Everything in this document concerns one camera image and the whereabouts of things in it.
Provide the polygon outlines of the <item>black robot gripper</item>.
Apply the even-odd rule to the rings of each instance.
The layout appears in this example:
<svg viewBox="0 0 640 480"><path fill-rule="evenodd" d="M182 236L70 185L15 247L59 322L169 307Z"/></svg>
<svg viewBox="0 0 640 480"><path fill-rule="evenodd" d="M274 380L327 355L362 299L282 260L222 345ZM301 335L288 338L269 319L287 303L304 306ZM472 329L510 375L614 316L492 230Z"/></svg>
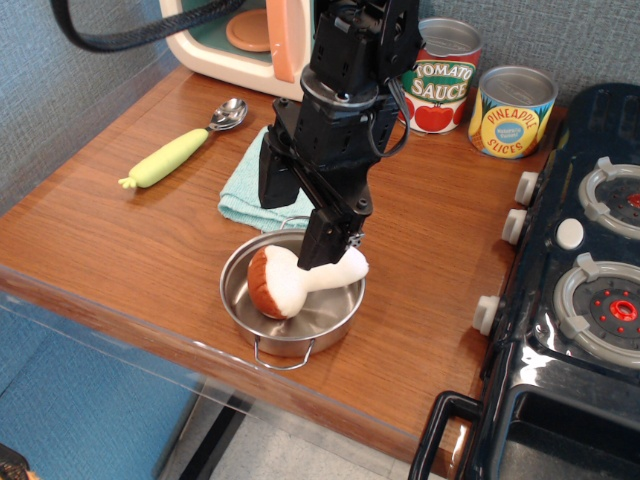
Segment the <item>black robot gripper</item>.
<svg viewBox="0 0 640 480"><path fill-rule="evenodd" d="M298 260L309 271L337 264L361 242L373 211L368 170L406 144L402 137L386 149L406 101L399 78L339 92L307 66L300 84L300 103L273 103L275 120L259 153L258 199L264 209L286 207L302 190L315 206Z"/></svg>

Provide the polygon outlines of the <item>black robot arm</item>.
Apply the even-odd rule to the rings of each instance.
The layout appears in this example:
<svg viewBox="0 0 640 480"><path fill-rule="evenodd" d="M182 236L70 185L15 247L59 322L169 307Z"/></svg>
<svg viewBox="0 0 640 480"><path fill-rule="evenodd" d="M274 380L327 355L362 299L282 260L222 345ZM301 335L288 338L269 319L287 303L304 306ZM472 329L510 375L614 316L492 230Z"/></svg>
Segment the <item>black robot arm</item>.
<svg viewBox="0 0 640 480"><path fill-rule="evenodd" d="M388 144L398 117L408 116L401 77L424 42L415 1L324 1L318 9L303 99L274 102L274 123L259 157L258 197L265 209L305 193L313 209L298 265L335 264L359 244L373 212L370 168L399 153Z"/></svg>

